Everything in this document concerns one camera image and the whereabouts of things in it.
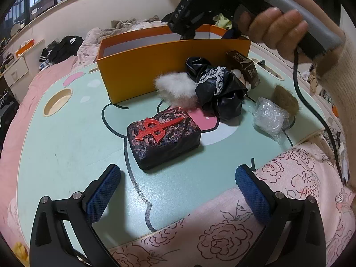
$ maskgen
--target pink blanket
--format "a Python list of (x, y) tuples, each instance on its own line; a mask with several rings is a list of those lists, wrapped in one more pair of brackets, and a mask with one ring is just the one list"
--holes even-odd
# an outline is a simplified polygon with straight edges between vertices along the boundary
[[(342, 186), (327, 154), (331, 155), (327, 142), (314, 137), (275, 157), (256, 176), (289, 198), (316, 198), (325, 232), (326, 266), (330, 267), (355, 231), (350, 208), (355, 194)], [(262, 229), (236, 187), (174, 224), (110, 252), (125, 267), (234, 267)]]
[(28, 126), (42, 95), (53, 83), (72, 71), (76, 60), (77, 57), (72, 56), (36, 75), (8, 129), (0, 159), (0, 231), (10, 247), (15, 242), (22, 242), (26, 246), (17, 218), (16, 188), (21, 151)]

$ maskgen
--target gray handle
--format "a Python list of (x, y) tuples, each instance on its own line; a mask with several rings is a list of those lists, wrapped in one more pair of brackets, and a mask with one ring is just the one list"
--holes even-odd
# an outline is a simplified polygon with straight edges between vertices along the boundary
[(309, 28), (308, 32), (321, 44), (326, 50), (334, 49), (342, 45), (341, 38), (326, 27), (317, 17), (310, 13), (307, 9), (303, 8), (297, 2), (293, 0), (264, 0), (270, 5), (277, 7), (283, 13), (297, 9), (307, 21)]

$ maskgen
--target brown fur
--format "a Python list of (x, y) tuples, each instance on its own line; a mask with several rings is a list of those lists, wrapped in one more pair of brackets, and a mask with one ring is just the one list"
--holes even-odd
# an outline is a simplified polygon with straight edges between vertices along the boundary
[(276, 85), (273, 91), (271, 101), (289, 112), (291, 117), (295, 116), (299, 111), (298, 100), (281, 85)]

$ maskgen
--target mint green table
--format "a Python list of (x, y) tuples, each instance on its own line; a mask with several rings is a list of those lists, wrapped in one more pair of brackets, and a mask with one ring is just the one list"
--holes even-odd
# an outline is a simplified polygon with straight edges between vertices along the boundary
[[(262, 59), (254, 53), (250, 56)], [(57, 200), (83, 191), (110, 163), (120, 167), (122, 180), (101, 220), (93, 225), (107, 248), (177, 221), (232, 188), (239, 165), (251, 165), (254, 157), (259, 168), (291, 147), (287, 140), (280, 146), (253, 128), (254, 103), (246, 99), (241, 116), (204, 132), (199, 148), (145, 173), (138, 168), (127, 147), (126, 128), (133, 121), (154, 116), (157, 109), (166, 109), (168, 105), (161, 103), (156, 93), (124, 101), (120, 107), (109, 105), (100, 72), (89, 73), (96, 67), (92, 64), (81, 70), (84, 75), (68, 86), (73, 94), (57, 113), (44, 117), (43, 108), (64, 88), (67, 77), (47, 90), (33, 115), (22, 150), (17, 185), (18, 217), (28, 244), (42, 196)], [(251, 98), (270, 98), (276, 83), (295, 93), (287, 75), (279, 71), (284, 79), (281, 81), (256, 67), (261, 84), (249, 93)], [(302, 93), (322, 113), (315, 101), (305, 91)], [(322, 125), (300, 103), (295, 125), (289, 130), (292, 143), (295, 145), (321, 129)], [(66, 227), (74, 248), (81, 250), (70, 224)]]

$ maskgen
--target white drawer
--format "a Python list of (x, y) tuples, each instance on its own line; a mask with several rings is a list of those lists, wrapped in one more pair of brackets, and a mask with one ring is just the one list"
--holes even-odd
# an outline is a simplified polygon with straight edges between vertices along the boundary
[(18, 79), (13, 85), (11, 85), (10, 89), (18, 103), (21, 103), (24, 100), (24, 97), (28, 91), (28, 87), (32, 80), (33, 77), (29, 73), (27, 73), (23, 75), (20, 79)]
[(24, 57), (21, 57), (10, 68), (6, 69), (4, 77), (10, 87), (26, 73), (28, 73), (28, 68)]

